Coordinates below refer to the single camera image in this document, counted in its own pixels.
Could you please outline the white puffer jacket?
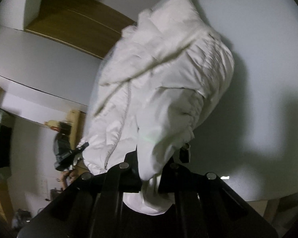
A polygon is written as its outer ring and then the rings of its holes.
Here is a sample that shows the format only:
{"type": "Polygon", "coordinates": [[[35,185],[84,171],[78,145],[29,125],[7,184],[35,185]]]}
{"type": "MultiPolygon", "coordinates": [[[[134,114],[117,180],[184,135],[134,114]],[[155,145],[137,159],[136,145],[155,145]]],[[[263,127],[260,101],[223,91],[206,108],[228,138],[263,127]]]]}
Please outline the white puffer jacket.
{"type": "Polygon", "coordinates": [[[234,58],[192,0],[142,11],[103,60],[83,161],[94,175],[136,151],[142,188],[124,203],[146,215],[172,205],[158,187],[165,164],[194,138],[231,83],[234,58]]]}

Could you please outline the wooden side shelf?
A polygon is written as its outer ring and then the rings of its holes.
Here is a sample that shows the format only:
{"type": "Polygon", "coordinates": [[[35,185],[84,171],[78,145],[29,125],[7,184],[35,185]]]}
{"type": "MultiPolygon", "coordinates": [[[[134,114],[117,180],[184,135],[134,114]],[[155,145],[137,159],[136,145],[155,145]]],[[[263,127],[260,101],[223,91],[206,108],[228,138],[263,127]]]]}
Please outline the wooden side shelf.
{"type": "Polygon", "coordinates": [[[72,109],[67,113],[64,120],[49,120],[45,121],[44,125],[57,132],[65,130],[66,136],[69,139],[70,147],[74,150],[83,136],[85,118],[86,113],[72,109]]]}

